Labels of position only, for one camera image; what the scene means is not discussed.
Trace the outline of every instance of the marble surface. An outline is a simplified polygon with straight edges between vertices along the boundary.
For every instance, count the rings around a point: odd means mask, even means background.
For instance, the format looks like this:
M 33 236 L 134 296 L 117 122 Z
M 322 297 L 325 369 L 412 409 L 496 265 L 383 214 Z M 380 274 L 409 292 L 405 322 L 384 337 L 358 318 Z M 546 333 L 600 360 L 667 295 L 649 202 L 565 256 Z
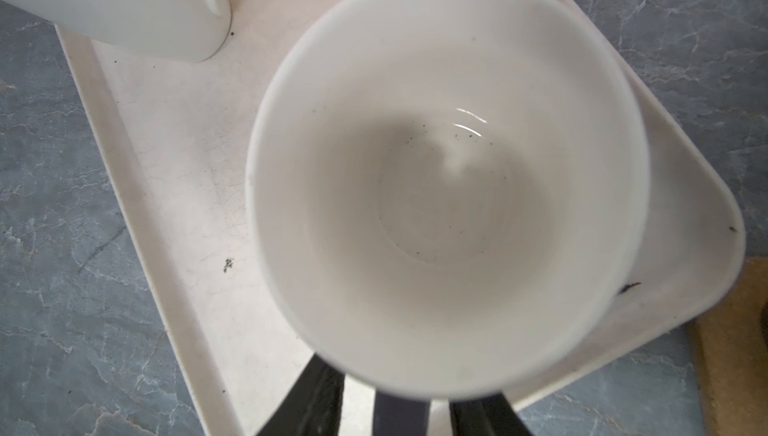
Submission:
M 768 0 L 576 0 L 725 178 L 768 255 Z M 702 436 L 677 329 L 522 412 Z M 0 3 L 0 434 L 202 434 L 51 24 Z

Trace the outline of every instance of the dark speck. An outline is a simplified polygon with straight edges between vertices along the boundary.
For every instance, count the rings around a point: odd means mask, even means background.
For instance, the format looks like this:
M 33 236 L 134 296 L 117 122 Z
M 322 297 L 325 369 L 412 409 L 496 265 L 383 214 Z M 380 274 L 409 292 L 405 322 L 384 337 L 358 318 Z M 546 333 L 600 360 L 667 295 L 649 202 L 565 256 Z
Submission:
M 625 285 L 624 287 L 621 288 L 621 291 L 619 291 L 619 294 L 623 295 L 625 292 L 629 291 L 632 287 L 639 286 L 641 284 L 643 284 L 643 283 L 641 283 L 641 282 L 633 282 L 632 284 Z

